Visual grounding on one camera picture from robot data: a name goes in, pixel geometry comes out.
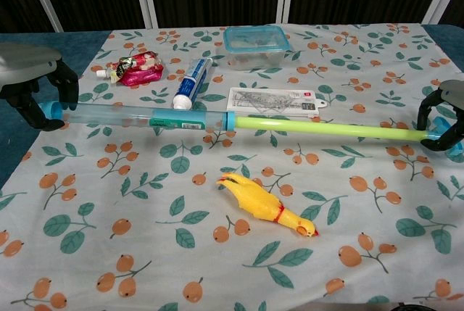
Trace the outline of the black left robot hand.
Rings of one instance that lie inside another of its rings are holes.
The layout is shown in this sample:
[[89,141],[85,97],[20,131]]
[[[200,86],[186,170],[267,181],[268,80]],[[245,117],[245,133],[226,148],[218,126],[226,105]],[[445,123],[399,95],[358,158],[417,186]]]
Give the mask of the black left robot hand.
[[48,118],[33,98],[33,94],[39,92],[38,79],[43,76],[57,88],[62,107],[76,109],[78,75],[66,65],[59,51],[47,46],[1,43],[1,98],[32,128],[58,130],[65,122]]

